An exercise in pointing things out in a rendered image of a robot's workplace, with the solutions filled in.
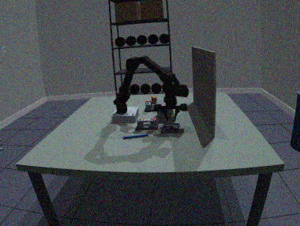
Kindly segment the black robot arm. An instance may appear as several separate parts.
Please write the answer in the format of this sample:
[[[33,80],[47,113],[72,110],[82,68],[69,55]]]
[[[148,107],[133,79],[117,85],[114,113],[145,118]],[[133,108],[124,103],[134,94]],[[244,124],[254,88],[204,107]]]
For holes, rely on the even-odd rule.
[[[118,95],[114,100],[114,104],[116,105],[116,114],[125,114],[127,112],[126,102],[131,94],[129,93],[129,86],[133,78],[133,73],[139,64],[145,64],[150,70],[159,76],[159,79],[163,82],[161,87],[165,88],[165,96],[188,96],[188,88],[186,85],[180,85],[172,72],[165,70],[163,67],[153,62],[147,55],[140,58],[132,57],[126,60],[126,76],[122,89],[118,92]]]

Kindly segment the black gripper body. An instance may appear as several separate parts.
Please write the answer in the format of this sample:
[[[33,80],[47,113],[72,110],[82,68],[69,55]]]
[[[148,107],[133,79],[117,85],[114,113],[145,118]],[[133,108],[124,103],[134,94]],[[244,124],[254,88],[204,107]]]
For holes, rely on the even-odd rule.
[[[167,109],[175,109],[176,111],[187,111],[187,104],[181,104],[181,106],[176,106],[175,96],[165,96],[166,106],[162,104],[155,104],[154,111],[166,111]]]

